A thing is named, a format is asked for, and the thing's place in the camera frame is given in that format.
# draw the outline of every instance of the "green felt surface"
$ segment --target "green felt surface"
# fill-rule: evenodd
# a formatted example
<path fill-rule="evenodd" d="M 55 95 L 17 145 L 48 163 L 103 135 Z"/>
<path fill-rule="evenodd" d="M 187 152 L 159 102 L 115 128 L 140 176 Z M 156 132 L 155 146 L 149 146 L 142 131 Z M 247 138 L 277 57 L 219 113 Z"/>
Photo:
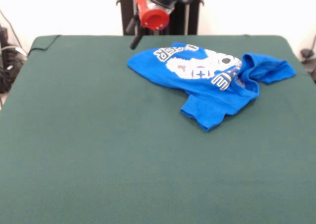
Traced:
<path fill-rule="evenodd" d="M 37 38 L 0 112 L 0 224 L 314 224 L 315 85 L 276 36 Z M 216 129 L 126 66 L 184 42 L 289 61 Z"/>

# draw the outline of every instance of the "black cable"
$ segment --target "black cable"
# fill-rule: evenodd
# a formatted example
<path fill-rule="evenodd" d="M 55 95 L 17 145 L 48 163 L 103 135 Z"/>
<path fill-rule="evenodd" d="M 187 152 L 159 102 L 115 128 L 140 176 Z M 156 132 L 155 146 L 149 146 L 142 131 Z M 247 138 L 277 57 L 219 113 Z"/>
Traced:
<path fill-rule="evenodd" d="M 15 33 L 15 31 L 14 31 L 14 28 L 12 27 L 12 24 L 11 24 L 10 21 L 5 17 L 5 15 L 2 13 L 1 9 L 0 9 L 0 14 L 1 14 L 2 17 L 5 19 L 5 21 L 9 24 L 9 26 L 11 27 L 11 30 L 12 30 L 12 32 L 13 32 L 13 34 L 14 34 L 14 36 L 15 36 L 15 38 L 16 38 L 18 44 L 19 44 L 19 47 L 22 48 L 21 42 L 20 42 L 18 36 L 16 35 L 16 33 Z"/>
<path fill-rule="evenodd" d="M 305 60 L 302 63 L 305 63 L 309 58 L 311 58 L 311 56 L 313 55 L 313 49 L 315 48 L 315 44 L 316 44 L 316 35 L 314 36 L 314 41 L 311 47 L 310 54 L 307 56 L 307 58 L 305 58 Z"/>

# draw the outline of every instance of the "white wall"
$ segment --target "white wall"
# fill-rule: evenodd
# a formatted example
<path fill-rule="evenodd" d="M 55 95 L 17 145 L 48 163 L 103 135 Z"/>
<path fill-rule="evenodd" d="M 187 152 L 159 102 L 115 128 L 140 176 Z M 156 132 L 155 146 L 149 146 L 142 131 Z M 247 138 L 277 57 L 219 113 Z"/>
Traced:
<path fill-rule="evenodd" d="M 1 0 L 0 8 L 28 50 L 41 35 L 122 35 L 120 6 L 115 2 Z M 205 0 L 199 34 L 281 35 L 299 56 L 316 34 L 315 10 L 315 0 Z M 1 17 L 0 22 L 6 26 Z"/>

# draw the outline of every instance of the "white graphic print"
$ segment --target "white graphic print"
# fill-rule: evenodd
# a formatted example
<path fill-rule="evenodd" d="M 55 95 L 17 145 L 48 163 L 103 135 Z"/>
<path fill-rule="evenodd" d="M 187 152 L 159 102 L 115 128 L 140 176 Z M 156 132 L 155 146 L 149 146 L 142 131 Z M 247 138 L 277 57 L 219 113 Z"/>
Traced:
<path fill-rule="evenodd" d="M 211 79 L 211 83 L 226 90 L 241 68 L 241 61 L 231 55 L 205 50 L 207 57 L 202 60 L 171 58 L 167 68 L 183 79 Z"/>

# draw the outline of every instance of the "black metal frame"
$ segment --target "black metal frame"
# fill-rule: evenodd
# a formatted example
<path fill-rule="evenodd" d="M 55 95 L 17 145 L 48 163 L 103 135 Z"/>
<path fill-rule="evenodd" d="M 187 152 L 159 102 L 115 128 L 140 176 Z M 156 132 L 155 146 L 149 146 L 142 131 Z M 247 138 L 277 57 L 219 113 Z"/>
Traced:
<path fill-rule="evenodd" d="M 134 1 L 133 0 L 120 0 L 121 13 L 122 13 L 122 26 L 124 35 L 135 35 L 135 30 L 126 31 L 127 26 L 134 16 Z"/>
<path fill-rule="evenodd" d="M 188 34 L 198 34 L 198 16 L 199 6 L 201 0 L 194 0 L 190 4 L 189 26 Z M 121 14 L 122 14 L 122 27 L 124 35 L 135 35 L 135 31 L 126 32 L 126 28 L 134 16 L 134 1 L 133 0 L 120 0 Z M 167 28 L 159 32 L 159 35 L 184 35 L 185 34 L 185 13 L 186 6 L 183 3 L 176 3 L 174 11 L 170 14 L 170 24 Z M 154 32 L 145 29 L 145 35 L 153 35 Z"/>

